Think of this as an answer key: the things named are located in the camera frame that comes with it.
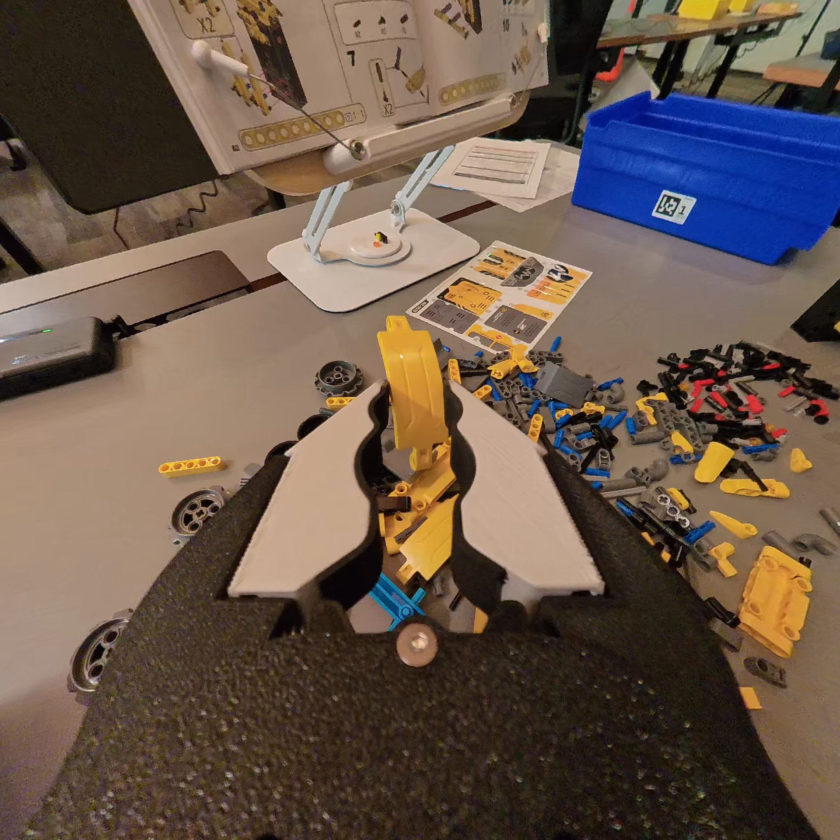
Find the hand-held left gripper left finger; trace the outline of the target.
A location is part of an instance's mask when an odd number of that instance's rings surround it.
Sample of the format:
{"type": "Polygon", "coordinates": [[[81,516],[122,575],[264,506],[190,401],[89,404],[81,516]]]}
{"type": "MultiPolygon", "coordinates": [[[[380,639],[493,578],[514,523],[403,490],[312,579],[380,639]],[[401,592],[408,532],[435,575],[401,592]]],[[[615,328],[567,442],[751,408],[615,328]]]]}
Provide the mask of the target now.
{"type": "Polygon", "coordinates": [[[382,572],[379,512],[364,475],[382,461],[389,413],[375,381],[280,459],[280,477],[228,585],[228,597],[287,599],[308,620],[326,602],[347,612],[382,572]]]}

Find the pile of mixed toy bricks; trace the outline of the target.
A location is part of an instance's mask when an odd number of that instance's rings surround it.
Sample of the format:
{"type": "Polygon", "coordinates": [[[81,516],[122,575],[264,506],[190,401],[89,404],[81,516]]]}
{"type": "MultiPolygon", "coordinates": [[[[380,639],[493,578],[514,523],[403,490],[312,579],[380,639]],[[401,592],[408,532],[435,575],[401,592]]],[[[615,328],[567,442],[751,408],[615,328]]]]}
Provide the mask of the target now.
{"type": "MultiPolygon", "coordinates": [[[[434,349],[437,353],[438,362],[446,373],[444,381],[451,379],[453,382],[461,383],[464,375],[476,375],[483,377],[486,381],[475,391],[475,396],[482,403],[489,405],[487,400],[491,396],[511,396],[512,392],[508,385],[502,380],[490,377],[490,368],[482,367],[482,364],[468,364],[467,360],[458,360],[451,356],[448,348],[439,339],[434,342],[434,349]]],[[[527,362],[526,367],[520,371],[518,362],[510,362],[507,357],[499,357],[497,360],[502,368],[502,373],[522,372],[538,373],[537,362],[559,362],[546,353],[535,353],[531,355],[517,356],[520,362],[527,362]]],[[[628,512],[630,520],[635,522],[637,530],[640,529],[644,540],[654,547],[662,560],[675,567],[684,563],[686,556],[696,550],[698,562],[708,565],[711,557],[711,567],[719,567],[721,574],[733,576],[736,570],[729,562],[726,554],[732,546],[718,546],[716,548],[703,548],[702,540],[708,533],[714,530],[718,524],[715,521],[705,521],[700,526],[695,526],[690,521],[690,516],[695,512],[685,492],[679,488],[669,490],[654,489],[654,502],[660,509],[654,512],[643,507],[639,510],[633,507],[632,499],[627,501],[633,494],[644,495],[651,485],[661,481],[669,470],[672,462],[681,465],[694,463],[691,459],[688,462],[676,461],[672,455],[661,464],[651,465],[649,469],[631,469],[627,475],[617,483],[610,484],[611,468],[613,463],[613,449],[616,443],[613,434],[614,429],[626,416],[624,413],[607,412],[603,414],[605,405],[597,402],[585,402],[581,410],[569,407],[559,402],[552,402],[546,396],[539,396],[533,388],[529,391],[522,385],[519,396],[530,400],[528,416],[520,416],[518,409],[508,411],[505,408],[501,416],[512,423],[521,431],[528,433],[528,436],[535,442],[541,440],[540,435],[544,432],[551,437],[551,429],[554,429],[554,437],[549,443],[555,444],[557,454],[561,456],[575,474],[581,472],[585,479],[594,479],[592,487],[596,492],[602,493],[618,503],[619,513],[623,516],[628,512]]],[[[330,396],[327,397],[328,410],[336,413],[341,407],[349,405],[356,396],[330,396]]],[[[426,590],[435,581],[436,575],[444,568],[451,551],[450,534],[453,509],[456,501],[456,492],[453,489],[455,479],[448,473],[448,446],[438,447],[440,450],[433,457],[434,465],[432,474],[426,478],[404,478],[394,484],[390,495],[385,499],[388,502],[401,503],[395,511],[380,514],[381,536],[385,541],[385,552],[390,557],[402,559],[402,564],[397,569],[394,563],[387,561],[385,571],[373,589],[371,597],[383,607],[391,610],[385,603],[390,598],[391,586],[396,587],[394,581],[406,587],[411,596],[416,596],[413,603],[422,600],[426,590]]],[[[777,479],[761,478],[754,471],[751,465],[745,460],[737,458],[730,460],[723,465],[719,475],[722,478],[721,490],[726,493],[749,498],[767,498],[773,500],[787,500],[791,498],[791,489],[777,479]]]]}

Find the yellow curved panel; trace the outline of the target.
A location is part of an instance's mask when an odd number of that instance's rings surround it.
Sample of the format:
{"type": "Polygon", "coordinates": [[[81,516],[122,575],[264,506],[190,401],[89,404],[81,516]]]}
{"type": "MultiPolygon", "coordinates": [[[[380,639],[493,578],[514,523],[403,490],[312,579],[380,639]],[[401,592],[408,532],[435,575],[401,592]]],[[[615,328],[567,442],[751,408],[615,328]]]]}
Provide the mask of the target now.
{"type": "Polygon", "coordinates": [[[410,449],[415,471],[429,469],[436,445],[448,438],[444,384],[427,331],[411,328],[405,316],[390,316],[377,340],[391,389],[395,446],[410,449]]]}

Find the heap of black red pins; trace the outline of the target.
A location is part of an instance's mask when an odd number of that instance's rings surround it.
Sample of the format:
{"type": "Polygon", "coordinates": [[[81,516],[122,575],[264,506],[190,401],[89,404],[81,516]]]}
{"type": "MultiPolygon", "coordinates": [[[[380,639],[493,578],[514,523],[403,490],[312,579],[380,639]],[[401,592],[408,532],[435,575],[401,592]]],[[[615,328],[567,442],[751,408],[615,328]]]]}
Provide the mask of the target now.
{"type": "Polygon", "coordinates": [[[838,386],[811,374],[803,360],[741,341],[658,358],[653,381],[640,381],[627,417],[631,442],[657,443],[675,461],[700,461],[721,444],[752,461],[778,457],[789,436],[773,425],[770,393],[783,414],[827,424],[838,408],[838,386]]]}

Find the black yellow brick model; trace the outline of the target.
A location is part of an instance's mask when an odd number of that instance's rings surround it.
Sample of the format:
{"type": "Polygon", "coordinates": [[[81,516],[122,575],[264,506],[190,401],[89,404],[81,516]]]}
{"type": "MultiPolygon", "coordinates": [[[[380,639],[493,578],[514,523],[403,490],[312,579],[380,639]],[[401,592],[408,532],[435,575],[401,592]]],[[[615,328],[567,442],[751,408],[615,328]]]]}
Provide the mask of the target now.
{"type": "Polygon", "coordinates": [[[809,343],[839,341],[839,282],[793,321],[791,329],[809,343]]]}

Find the silver wheel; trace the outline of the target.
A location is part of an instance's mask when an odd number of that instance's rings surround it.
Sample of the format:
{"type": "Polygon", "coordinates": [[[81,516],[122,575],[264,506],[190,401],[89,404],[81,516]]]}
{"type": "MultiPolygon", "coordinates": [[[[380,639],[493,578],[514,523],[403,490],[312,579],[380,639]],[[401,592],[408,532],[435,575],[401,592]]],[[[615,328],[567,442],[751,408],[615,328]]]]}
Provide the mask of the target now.
{"type": "Polygon", "coordinates": [[[181,499],[171,514],[169,530],[176,547],[186,545],[227,504],[228,493],[222,486],[192,491],[181,499]]]}
{"type": "Polygon", "coordinates": [[[89,631],[74,651],[70,659],[67,690],[79,706],[89,706],[100,685],[102,673],[133,612],[134,609],[128,608],[100,622],[89,631]]]}

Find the short yellow beam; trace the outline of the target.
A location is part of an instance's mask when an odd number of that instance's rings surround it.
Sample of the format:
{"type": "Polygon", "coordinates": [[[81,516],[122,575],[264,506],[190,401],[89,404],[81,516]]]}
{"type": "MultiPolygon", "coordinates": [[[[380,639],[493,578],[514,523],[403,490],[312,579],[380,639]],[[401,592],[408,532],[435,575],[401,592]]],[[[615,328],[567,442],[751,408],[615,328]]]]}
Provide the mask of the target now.
{"type": "Polygon", "coordinates": [[[225,470],[226,462],[219,456],[183,458],[161,464],[158,474],[167,478],[199,476],[225,470]]]}

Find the dark grey panel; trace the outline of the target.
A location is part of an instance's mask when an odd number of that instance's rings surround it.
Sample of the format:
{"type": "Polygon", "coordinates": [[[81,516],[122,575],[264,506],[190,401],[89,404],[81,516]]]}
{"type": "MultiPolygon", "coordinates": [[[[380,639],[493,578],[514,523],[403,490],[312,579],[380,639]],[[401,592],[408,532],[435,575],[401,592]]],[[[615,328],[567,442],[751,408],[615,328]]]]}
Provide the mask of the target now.
{"type": "Polygon", "coordinates": [[[590,376],[574,373],[562,364],[546,361],[534,387],[551,401],[582,407],[593,391],[595,382],[590,376]]]}

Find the dark grey wheel hub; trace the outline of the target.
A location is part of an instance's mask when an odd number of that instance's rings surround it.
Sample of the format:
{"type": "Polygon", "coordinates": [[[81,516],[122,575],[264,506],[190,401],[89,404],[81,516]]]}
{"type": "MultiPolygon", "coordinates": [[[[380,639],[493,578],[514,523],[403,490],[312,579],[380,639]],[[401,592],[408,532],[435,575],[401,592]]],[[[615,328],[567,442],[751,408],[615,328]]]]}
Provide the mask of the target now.
{"type": "Polygon", "coordinates": [[[354,396],[364,385],[361,369],[347,360],[332,360],[316,373],[314,386],[323,395],[354,396]]]}

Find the yellow pointed wedge piece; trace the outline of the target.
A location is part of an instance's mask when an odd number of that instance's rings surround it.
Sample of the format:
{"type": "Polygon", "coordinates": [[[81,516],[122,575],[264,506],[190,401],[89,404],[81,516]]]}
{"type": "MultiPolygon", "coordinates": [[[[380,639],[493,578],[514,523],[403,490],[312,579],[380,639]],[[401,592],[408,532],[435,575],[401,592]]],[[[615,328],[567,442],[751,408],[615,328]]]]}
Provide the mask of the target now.
{"type": "Polygon", "coordinates": [[[751,523],[735,519],[720,511],[711,510],[709,515],[712,520],[739,539],[751,539],[759,533],[758,529],[751,523]]]}

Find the yellow sticker sheet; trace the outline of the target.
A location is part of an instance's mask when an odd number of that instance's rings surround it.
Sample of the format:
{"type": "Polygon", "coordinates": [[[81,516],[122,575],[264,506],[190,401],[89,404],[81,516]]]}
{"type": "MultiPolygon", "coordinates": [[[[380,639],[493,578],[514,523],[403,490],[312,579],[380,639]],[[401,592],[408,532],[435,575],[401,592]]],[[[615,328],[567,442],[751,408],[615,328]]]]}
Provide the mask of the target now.
{"type": "Polygon", "coordinates": [[[591,277],[566,260],[495,241],[406,315],[476,348],[558,348],[557,321],[591,277]]]}

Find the yellow holed body panel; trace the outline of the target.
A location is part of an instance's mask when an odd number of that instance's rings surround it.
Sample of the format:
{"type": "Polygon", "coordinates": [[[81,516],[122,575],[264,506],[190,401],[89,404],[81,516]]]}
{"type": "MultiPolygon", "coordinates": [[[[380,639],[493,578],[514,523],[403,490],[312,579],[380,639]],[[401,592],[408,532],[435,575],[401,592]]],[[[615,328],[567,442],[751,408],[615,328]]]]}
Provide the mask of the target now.
{"type": "Polygon", "coordinates": [[[811,604],[812,570],[766,545],[742,591],[739,629],[774,655],[790,658],[811,604]]]}

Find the instruction booklet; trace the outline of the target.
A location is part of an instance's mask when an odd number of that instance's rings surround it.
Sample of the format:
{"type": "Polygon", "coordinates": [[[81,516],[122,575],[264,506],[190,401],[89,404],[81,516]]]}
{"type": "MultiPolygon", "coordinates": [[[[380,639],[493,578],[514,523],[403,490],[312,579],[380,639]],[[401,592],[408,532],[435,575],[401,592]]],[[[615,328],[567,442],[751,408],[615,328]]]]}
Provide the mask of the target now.
{"type": "Polygon", "coordinates": [[[129,6],[219,174],[402,162],[515,122],[549,81],[550,2],[129,6]]]}

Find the black board panel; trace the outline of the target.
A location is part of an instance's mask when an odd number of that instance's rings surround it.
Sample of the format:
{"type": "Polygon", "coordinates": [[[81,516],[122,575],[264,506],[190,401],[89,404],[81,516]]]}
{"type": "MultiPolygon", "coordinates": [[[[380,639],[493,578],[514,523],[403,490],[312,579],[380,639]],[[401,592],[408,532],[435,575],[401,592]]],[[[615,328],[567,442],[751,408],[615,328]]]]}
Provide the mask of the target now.
{"type": "Polygon", "coordinates": [[[2,1],[1,112],[87,215],[217,177],[128,2],[2,1]]]}

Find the wooden background table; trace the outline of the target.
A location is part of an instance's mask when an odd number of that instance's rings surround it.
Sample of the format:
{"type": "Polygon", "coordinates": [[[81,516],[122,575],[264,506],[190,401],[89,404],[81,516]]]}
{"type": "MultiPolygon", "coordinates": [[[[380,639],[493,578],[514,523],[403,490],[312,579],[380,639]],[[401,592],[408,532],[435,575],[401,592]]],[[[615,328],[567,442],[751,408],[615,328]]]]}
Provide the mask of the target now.
{"type": "Polygon", "coordinates": [[[682,73],[690,43],[712,38],[716,46],[726,49],[706,93],[707,98],[715,98],[742,46],[776,37],[787,22],[801,16],[799,9],[783,8],[775,13],[726,14],[708,21],[676,14],[632,17],[603,31],[596,49],[605,54],[626,47],[665,45],[654,74],[658,97],[664,99],[682,73]]]}

